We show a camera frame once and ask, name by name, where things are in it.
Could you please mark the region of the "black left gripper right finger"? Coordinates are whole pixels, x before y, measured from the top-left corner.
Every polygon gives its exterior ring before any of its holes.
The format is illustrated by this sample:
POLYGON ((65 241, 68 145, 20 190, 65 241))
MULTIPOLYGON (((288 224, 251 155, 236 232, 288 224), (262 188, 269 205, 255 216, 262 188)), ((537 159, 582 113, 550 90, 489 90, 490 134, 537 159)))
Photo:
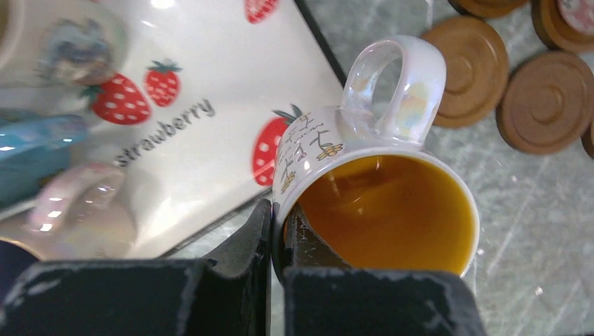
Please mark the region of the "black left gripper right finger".
POLYGON ((357 269, 289 212, 278 248, 285 335, 485 335, 474 295, 448 272, 357 269))

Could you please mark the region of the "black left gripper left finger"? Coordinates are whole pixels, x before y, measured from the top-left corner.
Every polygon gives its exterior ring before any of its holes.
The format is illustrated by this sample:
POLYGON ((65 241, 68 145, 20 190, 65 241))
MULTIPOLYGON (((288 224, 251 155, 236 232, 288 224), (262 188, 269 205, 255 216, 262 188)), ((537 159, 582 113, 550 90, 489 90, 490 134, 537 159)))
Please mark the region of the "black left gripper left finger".
POLYGON ((268 335, 271 204, 201 258, 41 262, 1 244, 2 335, 268 335))

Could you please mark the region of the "pink mug purple interior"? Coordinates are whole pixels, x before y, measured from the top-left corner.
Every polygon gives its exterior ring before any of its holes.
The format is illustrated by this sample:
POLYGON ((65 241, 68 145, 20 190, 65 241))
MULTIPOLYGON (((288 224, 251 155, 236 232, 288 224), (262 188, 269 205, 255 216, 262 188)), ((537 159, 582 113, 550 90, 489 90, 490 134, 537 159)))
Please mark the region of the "pink mug purple interior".
POLYGON ((1 257, 122 258, 137 238, 130 212, 116 201, 124 180, 121 168, 103 162, 59 174, 34 199, 1 212, 1 257))

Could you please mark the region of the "cream mug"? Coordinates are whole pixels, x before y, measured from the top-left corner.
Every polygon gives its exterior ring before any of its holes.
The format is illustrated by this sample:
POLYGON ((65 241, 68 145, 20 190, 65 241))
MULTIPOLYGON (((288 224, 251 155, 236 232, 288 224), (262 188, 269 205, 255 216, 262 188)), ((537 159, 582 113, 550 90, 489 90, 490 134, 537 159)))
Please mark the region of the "cream mug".
POLYGON ((1 0, 1 69, 15 56, 25 25, 25 1, 1 0))

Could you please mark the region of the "dark brown wooden coaster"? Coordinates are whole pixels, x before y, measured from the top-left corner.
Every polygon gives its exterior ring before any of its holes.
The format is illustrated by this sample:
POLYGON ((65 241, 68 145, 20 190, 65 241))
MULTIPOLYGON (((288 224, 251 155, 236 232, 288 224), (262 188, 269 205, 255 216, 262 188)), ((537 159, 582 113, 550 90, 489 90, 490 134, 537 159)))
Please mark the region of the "dark brown wooden coaster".
POLYGON ((581 135, 581 144, 587 155, 593 160, 594 159, 594 122, 592 122, 586 131, 581 135))

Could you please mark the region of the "orange interior white mug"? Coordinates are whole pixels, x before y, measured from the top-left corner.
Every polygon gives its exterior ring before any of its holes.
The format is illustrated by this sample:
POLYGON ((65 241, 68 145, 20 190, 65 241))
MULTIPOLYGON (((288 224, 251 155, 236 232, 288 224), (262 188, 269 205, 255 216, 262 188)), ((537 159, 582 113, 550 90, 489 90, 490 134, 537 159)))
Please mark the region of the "orange interior white mug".
POLYGON ((272 262, 289 266, 298 219, 355 268, 464 275, 480 220, 466 183, 424 149, 446 84, 432 44, 398 35, 354 61, 339 106, 308 111, 282 135, 272 187, 272 262))

